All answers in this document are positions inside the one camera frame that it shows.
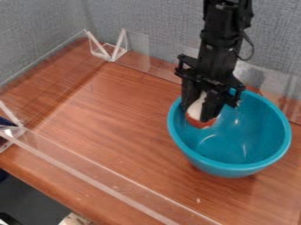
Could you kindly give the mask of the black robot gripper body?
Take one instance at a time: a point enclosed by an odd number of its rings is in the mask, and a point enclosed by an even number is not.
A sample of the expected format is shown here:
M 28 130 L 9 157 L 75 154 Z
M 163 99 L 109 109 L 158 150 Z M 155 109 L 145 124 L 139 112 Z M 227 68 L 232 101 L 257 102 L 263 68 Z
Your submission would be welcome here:
M 243 37 L 235 37 L 227 45 L 200 41 L 196 58 L 180 54 L 175 75 L 202 84 L 203 91 L 227 91 L 226 105 L 238 106 L 244 84 L 234 76 Z

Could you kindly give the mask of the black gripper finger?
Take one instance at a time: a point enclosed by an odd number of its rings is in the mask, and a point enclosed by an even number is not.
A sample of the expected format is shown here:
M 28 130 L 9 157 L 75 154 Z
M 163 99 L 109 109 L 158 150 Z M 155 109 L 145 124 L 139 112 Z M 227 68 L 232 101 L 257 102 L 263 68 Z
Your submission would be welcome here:
M 202 84 L 188 80 L 182 80 L 180 85 L 180 107 L 186 112 L 195 101 L 199 99 L 200 93 L 203 92 Z
M 207 122 L 218 117 L 227 102 L 227 95 L 227 91 L 210 90 L 200 92 L 200 122 Z

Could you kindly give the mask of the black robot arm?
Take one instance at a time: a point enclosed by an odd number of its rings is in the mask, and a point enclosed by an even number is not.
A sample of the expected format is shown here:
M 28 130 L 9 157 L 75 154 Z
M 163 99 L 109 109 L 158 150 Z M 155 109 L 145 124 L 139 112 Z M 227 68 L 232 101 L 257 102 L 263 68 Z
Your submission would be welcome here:
M 234 76 L 244 30 L 254 17 L 251 0 L 203 0 L 199 55 L 178 56 L 180 109 L 194 127 L 211 126 L 222 108 L 238 106 L 246 86 Z

